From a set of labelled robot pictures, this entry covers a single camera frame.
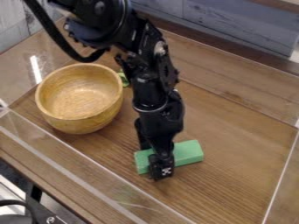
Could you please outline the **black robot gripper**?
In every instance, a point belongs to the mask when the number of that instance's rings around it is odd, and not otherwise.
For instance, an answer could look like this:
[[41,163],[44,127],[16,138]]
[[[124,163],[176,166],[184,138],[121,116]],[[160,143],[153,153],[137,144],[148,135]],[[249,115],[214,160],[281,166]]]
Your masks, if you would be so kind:
[[149,176],[157,181],[173,175],[173,137],[182,131],[184,104],[178,91],[166,95],[165,104],[156,110],[138,110],[134,130],[140,150],[152,149],[148,157]]

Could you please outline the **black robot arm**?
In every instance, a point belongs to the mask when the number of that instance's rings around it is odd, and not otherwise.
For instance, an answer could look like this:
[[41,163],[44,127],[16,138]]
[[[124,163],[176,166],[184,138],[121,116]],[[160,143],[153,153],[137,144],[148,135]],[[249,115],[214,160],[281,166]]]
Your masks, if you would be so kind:
[[129,0],[48,0],[69,13],[66,31],[74,40],[101,52],[114,49],[113,57],[132,87],[137,113],[134,130],[148,156],[150,178],[173,175],[173,138],[182,131],[184,105],[174,85],[173,66],[164,35],[141,17]]

